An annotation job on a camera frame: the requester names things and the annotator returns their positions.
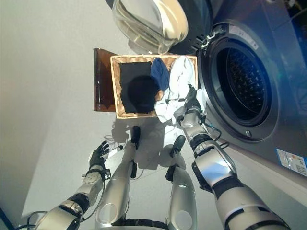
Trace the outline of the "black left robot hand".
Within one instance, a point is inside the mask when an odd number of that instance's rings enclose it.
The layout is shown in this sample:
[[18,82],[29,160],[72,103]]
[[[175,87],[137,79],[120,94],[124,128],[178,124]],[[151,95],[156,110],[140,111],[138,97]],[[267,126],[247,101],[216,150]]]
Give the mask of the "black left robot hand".
[[89,169],[92,169],[94,166],[99,166],[102,169],[105,169],[105,161],[121,150],[123,150],[122,145],[110,149],[108,142],[104,140],[90,155]]

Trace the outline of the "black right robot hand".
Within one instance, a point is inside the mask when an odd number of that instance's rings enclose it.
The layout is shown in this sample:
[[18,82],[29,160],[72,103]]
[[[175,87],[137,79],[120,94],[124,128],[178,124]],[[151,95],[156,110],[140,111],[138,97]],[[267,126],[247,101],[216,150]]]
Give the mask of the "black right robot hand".
[[191,108],[198,108],[200,112],[203,112],[201,104],[197,99],[197,90],[192,86],[192,84],[188,84],[189,91],[184,98],[178,99],[166,99],[166,103],[169,104],[170,102],[184,102],[184,107],[189,110]]

